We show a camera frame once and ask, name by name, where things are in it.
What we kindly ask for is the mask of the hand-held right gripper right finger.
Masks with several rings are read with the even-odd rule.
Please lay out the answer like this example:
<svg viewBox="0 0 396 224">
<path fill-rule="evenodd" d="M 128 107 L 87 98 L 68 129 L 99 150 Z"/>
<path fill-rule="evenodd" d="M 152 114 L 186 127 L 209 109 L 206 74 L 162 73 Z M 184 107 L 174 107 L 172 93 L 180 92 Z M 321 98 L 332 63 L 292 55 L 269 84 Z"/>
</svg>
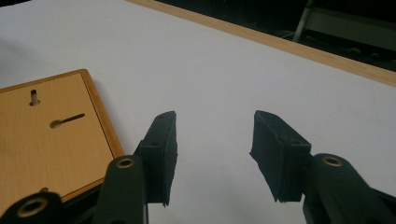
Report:
<svg viewBox="0 0 396 224">
<path fill-rule="evenodd" d="M 279 116 L 257 110 L 250 156 L 276 201 L 299 202 L 312 145 Z"/>
</svg>

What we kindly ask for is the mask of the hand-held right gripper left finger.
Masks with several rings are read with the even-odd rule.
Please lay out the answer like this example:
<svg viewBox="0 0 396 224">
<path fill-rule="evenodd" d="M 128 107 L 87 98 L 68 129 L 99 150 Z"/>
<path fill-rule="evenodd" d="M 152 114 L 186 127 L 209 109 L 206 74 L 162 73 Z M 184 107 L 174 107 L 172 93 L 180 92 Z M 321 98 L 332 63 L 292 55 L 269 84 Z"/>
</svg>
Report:
<svg viewBox="0 0 396 224">
<path fill-rule="evenodd" d="M 158 115 L 134 152 L 144 164 L 148 203 L 170 203 L 177 165 L 176 123 L 175 111 Z"/>
</svg>

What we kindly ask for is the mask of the wooden picture frame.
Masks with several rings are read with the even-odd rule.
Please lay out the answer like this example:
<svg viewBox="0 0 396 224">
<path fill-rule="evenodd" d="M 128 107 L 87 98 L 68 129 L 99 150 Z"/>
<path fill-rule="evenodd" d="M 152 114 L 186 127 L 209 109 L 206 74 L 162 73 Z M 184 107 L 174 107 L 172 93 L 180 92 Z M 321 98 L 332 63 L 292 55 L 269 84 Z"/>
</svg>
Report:
<svg viewBox="0 0 396 224">
<path fill-rule="evenodd" d="M 0 216 L 42 189 L 77 197 L 123 154 L 88 70 L 0 89 Z"/>
</svg>

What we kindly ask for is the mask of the white paper sheet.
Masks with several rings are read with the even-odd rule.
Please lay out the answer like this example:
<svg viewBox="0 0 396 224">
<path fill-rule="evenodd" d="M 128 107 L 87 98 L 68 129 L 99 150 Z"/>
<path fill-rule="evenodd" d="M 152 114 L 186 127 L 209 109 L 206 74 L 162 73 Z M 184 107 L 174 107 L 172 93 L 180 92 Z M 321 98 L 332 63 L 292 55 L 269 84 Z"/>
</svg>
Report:
<svg viewBox="0 0 396 224">
<path fill-rule="evenodd" d="M 125 0 L 46 0 L 0 8 L 0 88 L 87 69 L 123 149 L 177 113 L 168 206 L 150 224 L 305 224 L 274 200 L 250 157 L 253 116 L 279 115 L 312 146 L 396 196 L 396 87 Z"/>
</svg>

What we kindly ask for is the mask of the grey metal stand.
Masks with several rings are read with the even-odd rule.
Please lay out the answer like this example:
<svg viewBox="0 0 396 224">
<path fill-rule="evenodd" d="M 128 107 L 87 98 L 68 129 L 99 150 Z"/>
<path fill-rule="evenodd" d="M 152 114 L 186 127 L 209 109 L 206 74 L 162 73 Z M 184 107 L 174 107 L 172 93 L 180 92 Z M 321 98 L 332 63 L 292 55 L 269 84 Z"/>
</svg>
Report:
<svg viewBox="0 0 396 224">
<path fill-rule="evenodd" d="M 299 42 L 303 31 L 310 30 L 396 51 L 396 23 L 317 7 L 315 1 L 307 0 L 293 42 Z"/>
</svg>

